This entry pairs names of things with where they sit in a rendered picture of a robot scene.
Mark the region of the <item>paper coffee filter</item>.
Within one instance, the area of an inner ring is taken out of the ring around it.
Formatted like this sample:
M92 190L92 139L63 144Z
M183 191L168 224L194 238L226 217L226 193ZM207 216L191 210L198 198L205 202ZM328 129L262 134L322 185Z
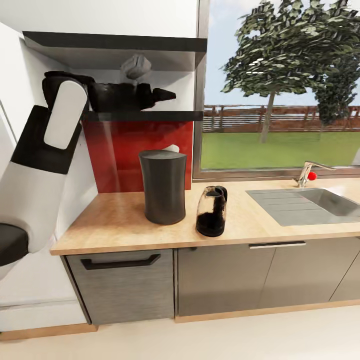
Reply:
M170 145L170 146L168 146L168 147L166 147L166 148L164 148L163 150L167 150L167 151L173 151L173 152L179 152L179 147L178 146L176 146L176 145L174 145L174 144L172 144L172 145Z

